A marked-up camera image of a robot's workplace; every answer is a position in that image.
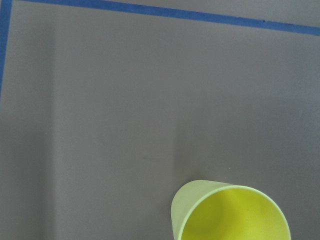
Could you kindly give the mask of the yellow plastic cup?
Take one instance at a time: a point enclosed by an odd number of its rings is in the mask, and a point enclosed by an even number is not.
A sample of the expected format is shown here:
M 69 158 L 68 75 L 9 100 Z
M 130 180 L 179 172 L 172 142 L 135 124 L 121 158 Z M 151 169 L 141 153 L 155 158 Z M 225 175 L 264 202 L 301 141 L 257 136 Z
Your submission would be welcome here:
M 290 240 L 279 206 L 248 186 L 193 180 L 174 195 L 171 223 L 175 240 Z

